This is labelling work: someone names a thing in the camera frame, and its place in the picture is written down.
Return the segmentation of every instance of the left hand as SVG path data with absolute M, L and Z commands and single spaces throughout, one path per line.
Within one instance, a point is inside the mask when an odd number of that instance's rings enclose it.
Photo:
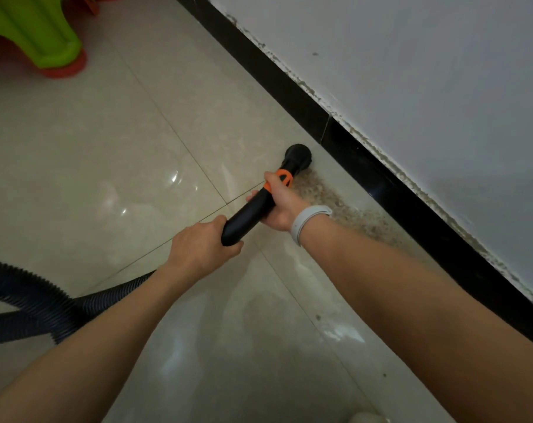
M 221 232 L 226 222 L 225 215 L 218 215 L 212 222 L 196 223 L 172 238 L 171 253 L 165 266 L 188 281 L 188 287 L 241 252 L 242 241 L 232 246 L 221 244 Z

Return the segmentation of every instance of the hand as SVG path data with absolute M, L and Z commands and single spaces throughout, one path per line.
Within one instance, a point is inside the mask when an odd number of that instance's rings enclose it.
M 270 184 L 272 190 L 272 197 L 276 206 L 270 211 L 270 214 L 262 220 L 270 228 L 278 231 L 290 231 L 292 223 L 296 217 L 310 206 L 304 199 L 294 193 L 290 188 L 286 187 L 280 181 L 280 178 L 272 172 L 265 172 L 266 182 Z M 250 196 L 247 196 L 247 202 L 257 194 L 253 191 Z
M 212 222 L 196 223 L 172 238 L 165 266 L 187 280 L 188 288 L 241 252 L 243 242 L 232 246 L 221 244 L 226 221 L 225 215 L 218 215 Z

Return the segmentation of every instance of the green plastic toy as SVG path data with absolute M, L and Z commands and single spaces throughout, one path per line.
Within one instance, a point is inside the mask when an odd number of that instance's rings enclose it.
M 0 35 L 16 43 L 40 69 L 62 68 L 83 55 L 61 0 L 0 0 Z

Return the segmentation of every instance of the vacuum brush attachment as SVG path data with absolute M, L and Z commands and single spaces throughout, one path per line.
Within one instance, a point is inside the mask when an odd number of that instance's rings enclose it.
M 290 187 L 294 176 L 307 169 L 310 163 L 312 163 L 312 152 L 309 148 L 302 144 L 294 144 L 286 150 L 284 162 L 276 174 L 285 186 Z M 245 206 L 226 222 L 221 234 L 223 246 L 231 246 L 239 242 L 245 234 L 249 233 L 251 228 L 269 214 L 274 206 L 270 184 L 266 183 Z

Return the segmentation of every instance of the right hand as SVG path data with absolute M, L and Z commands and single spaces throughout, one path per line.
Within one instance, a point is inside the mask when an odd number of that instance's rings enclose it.
M 265 180 L 270 184 L 272 190 L 272 197 L 276 206 L 272 211 L 262 220 L 270 228 L 278 231 L 290 231 L 292 224 L 296 217 L 310 206 L 304 199 L 294 193 L 290 188 L 286 187 L 280 181 L 280 178 L 272 172 L 265 172 Z M 258 191 L 253 191 L 246 200 L 249 202 Z

